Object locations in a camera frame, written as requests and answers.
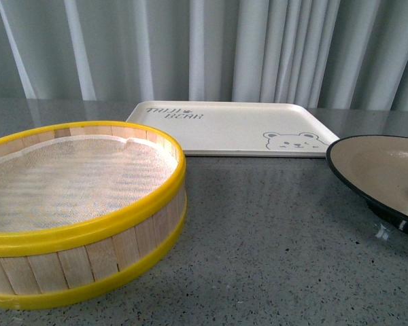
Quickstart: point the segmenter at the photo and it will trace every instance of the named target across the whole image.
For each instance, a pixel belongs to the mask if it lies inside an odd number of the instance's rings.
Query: yellow plastic rim
[[[184,225],[186,202],[187,199],[184,201],[184,210],[180,221],[160,246],[121,272],[81,287],[75,287],[63,291],[30,295],[0,294],[0,308],[37,310],[67,306],[92,299],[93,297],[97,297],[131,282],[161,260],[169,249],[174,246]]]
[[[156,190],[140,200],[112,213],[71,225],[35,231],[0,232],[0,257],[40,255],[87,245],[129,229],[166,205],[184,182],[186,159],[180,144],[165,132],[149,126],[128,122],[90,121],[56,124],[30,129],[0,138],[0,145],[47,131],[85,126],[121,126],[137,128],[159,134],[171,142],[179,153],[178,165],[173,174]]]

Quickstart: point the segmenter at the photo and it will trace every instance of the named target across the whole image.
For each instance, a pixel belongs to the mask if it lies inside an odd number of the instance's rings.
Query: bear face
[[[266,148],[277,149],[316,149],[328,144],[319,140],[319,136],[310,132],[301,132],[300,134],[278,134],[277,132],[265,132],[267,138]]]

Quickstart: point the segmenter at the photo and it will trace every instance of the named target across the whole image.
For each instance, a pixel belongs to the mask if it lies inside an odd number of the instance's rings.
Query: speckled countertop
[[[93,120],[92,106],[95,119],[125,120],[134,107],[36,101],[33,117],[27,101],[0,105],[0,136]],[[26,122],[16,120],[25,108]],[[340,137],[408,136],[408,113],[311,112]],[[184,231],[152,269],[72,306],[0,309],[0,325],[408,325],[408,235],[376,217],[325,159],[187,164]]]

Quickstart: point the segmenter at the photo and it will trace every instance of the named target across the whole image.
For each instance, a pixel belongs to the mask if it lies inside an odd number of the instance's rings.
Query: white tray
[[[324,157],[339,139],[291,104],[148,101],[127,121],[167,132],[189,156]]]

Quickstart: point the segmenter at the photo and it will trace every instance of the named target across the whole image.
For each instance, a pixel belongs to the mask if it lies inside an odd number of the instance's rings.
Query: gray curtain
[[[0,0],[0,97],[408,111],[408,0]]]

